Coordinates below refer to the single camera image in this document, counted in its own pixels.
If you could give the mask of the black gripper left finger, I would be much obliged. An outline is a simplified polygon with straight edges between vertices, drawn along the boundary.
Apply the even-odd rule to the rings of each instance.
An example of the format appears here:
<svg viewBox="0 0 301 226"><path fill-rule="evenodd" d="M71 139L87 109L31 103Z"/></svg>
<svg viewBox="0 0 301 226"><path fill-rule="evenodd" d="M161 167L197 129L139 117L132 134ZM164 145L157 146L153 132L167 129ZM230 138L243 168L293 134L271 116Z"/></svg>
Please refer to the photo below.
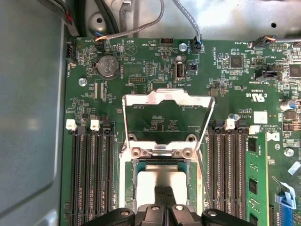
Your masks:
<svg viewBox="0 0 301 226"><path fill-rule="evenodd" d="M84 226L162 226L166 214L166 189L155 187L155 203L141 206L136 213L128 208L118 208L84 223Z"/></svg>

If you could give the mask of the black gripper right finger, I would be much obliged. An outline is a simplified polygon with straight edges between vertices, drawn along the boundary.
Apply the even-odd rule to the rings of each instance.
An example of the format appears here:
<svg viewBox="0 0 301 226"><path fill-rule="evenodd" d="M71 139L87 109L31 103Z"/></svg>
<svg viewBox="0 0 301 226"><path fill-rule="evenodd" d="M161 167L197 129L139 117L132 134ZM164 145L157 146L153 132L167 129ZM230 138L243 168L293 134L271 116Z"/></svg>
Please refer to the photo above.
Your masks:
<svg viewBox="0 0 301 226"><path fill-rule="evenodd" d="M164 187L166 226L248 226L249 222L218 209L206 209L200 215L189 206L177 204L172 187Z"/></svg>

